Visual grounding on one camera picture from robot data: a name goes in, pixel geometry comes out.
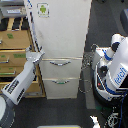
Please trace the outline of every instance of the refrigerator door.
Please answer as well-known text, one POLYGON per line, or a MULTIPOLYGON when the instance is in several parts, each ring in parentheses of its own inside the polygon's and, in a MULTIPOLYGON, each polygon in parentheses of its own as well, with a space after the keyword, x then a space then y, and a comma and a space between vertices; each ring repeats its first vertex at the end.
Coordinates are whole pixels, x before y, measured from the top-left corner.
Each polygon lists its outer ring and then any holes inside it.
POLYGON ((42 78, 69 78, 80 76, 82 59, 43 60, 40 63, 42 78))
POLYGON ((47 99, 77 98, 78 79, 44 80, 47 99))
POLYGON ((31 7, 27 6, 27 10, 32 11, 38 45, 43 46, 46 53, 44 58, 82 56, 88 32, 91 0, 30 2, 31 7))

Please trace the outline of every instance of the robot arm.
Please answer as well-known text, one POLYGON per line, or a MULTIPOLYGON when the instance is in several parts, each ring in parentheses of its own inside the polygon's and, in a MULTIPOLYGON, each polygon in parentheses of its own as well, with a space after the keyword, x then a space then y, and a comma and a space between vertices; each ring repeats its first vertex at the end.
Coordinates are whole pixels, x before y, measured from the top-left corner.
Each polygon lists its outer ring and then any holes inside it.
POLYGON ((18 105, 25 91, 29 88, 35 77, 36 65, 42 60, 43 50, 40 52, 30 52, 30 47, 26 49, 27 62, 24 70, 3 89, 3 97, 0 97, 0 127, 9 128, 13 123, 14 105, 18 105))

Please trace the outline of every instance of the cable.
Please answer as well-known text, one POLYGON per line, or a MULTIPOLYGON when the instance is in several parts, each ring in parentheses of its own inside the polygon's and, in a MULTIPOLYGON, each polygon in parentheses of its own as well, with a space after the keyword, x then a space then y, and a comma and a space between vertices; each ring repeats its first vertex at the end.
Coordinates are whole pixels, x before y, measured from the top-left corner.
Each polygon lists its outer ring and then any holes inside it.
POLYGON ((92 46, 91 46, 91 51, 92 51, 92 52, 94 52, 94 51, 93 51, 93 46, 96 46, 96 48, 99 48, 99 46, 98 46, 97 44, 92 44, 92 46))
POLYGON ((90 88, 89 88, 88 91, 82 91, 81 88, 80 88, 80 86, 79 86, 79 87, 78 87, 78 88, 79 88, 79 91, 82 92, 82 93, 88 93, 88 92, 90 92, 91 89, 92 89, 92 83, 91 83, 89 80, 82 80, 82 81, 85 81, 85 82, 90 83, 91 86, 90 86, 90 88))
POLYGON ((128 90, 125 92, 124 97, 123 97, 122 102, 121 102, 121 117, 120 117, 120 122, 119 122, 119 127, 118 128, 120 128, 120 126, 121 126, 121 121, 122 121, 122 107, 123 107, 124 98, 126 97, 127 93, 128 93, 128 90))
POLYGON ((104 128, 108 125, 110 128, 114 128, 114 126, 118 123, 118 113, 114 112, 115 107, 113 107, 112 114, 108 117, 104 128))

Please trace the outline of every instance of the black floor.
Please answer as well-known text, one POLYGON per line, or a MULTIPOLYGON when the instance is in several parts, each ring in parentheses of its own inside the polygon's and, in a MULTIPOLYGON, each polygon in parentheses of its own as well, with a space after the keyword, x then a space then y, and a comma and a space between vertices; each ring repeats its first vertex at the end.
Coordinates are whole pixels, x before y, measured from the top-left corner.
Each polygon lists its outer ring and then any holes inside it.
MULTIPOLYGON (((120 23, 120 12, 125 8, 128 8, 127 0, 124 3, 120 0, 107 0, 104 4, 92 0, 85 52, 91 51, 92 44, 110 46, 111 36, 115 33, 126 36, 120 23)), ((12 128, 36 128, 41 125, 79 125, 83 128, 92 128, 91 115, 98 117, 101 128, 105 123, 99 110, 86 108, 85 94, 81 92, 78 93, 77 99, 23 98, 15 107, 15 114, 12 128)))

